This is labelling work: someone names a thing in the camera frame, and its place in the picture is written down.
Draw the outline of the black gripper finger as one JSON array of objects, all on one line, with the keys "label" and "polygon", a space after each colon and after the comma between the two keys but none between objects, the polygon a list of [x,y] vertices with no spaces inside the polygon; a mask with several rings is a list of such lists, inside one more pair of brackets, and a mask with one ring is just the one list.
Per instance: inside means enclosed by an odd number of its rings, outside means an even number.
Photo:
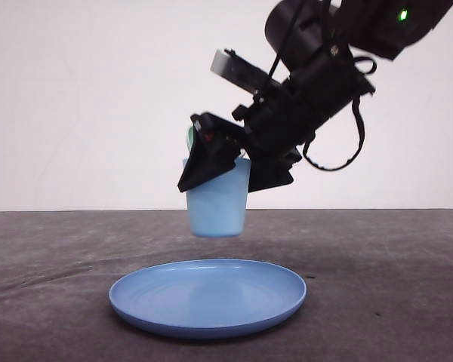
[{"label": "black gripper finger", "polygon": [[250,161],[251,171],[248,191],[257,192],[292,184],[294,178],[290,174],[290,169],[300,161],[300,153],[296,148],[293,148],[279,157],[255,155],[250,157]]},{"label": "black gripper finger", "polygon": [[177,187],[185,192],[235,167],[245,148],[243,127],[210,112],[190,116],[194,137],[190,154]]}]

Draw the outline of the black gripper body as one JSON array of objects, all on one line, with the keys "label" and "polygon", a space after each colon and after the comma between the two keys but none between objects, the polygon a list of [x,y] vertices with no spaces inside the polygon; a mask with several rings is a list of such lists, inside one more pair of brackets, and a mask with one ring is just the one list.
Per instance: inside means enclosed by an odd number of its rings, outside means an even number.
[{"label": "black gripper body", "polygon": [[239,106],[234,115],[245,123],[249,156],[279,157],[293,148],[306,157],[316,131],[345,106],[350,105],[358,135],[365,142],[365,125],[359,111],[360,98],[373,94],[366,78],[376,67],[362,71],[357,63],[371,57],[353,56],[349,49],[332,45],[319,48],[294,66],[281,83],[266,80],[249,107]]}]

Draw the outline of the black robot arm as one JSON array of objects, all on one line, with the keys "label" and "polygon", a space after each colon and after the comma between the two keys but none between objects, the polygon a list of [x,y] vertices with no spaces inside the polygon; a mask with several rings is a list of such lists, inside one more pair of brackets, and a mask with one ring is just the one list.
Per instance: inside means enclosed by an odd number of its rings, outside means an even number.
[{"label": "black robot arm", "polygon": [[194,114],[194,140],[177,184],[181,192],[235,166],[241,152],[251,160],[250,192],[288,185],[292,166],[308,156],[316,131],[351,106],[360,139],[365,125],[360,99],[374,86],[357,63],[395,59],[433,30],[450,1],[282,1],[267,18],[264,34],[275,64],[289,71],[276,81],[233,50],[219,50],[212,72],[249,92],[250,106],[233,110],[232,121]]}]

